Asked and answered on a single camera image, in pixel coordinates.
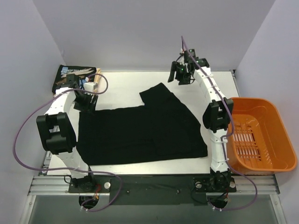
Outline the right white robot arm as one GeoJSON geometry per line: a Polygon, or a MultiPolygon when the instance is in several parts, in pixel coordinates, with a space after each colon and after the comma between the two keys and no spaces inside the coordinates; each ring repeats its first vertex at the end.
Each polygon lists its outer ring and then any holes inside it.
{"type": "Polygon", "coordinates": [[[234,102],[220,91],[207,60],[198,58],[194,49],[181,49],[178,59],[172,62],[168,82],[173,80],[179,85],[196,81],[207,103],[202,120],[211,140],[210,175],[208,180],[196,181],[195,185],[211,191],[225,191],[231,177],[226,146],[234,102]]]}

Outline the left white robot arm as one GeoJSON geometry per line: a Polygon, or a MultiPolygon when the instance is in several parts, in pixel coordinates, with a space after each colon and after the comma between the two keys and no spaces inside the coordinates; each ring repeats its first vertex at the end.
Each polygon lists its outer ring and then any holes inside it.
{"type": "Polygon", "coordinates": [[[85,192],[92,192],[96,180],[76,149],[77,138],[68,117],[72,104],[80,112],[95,111],[98,96],[92,94],[91,89],[87,91],[79,89],[79,77],[67,75],[66,82],[57,85],[57,98],[44,115],[36,118],[36,124],[44,150],[56,155],[70,168],[71,184],[85,192]]]}

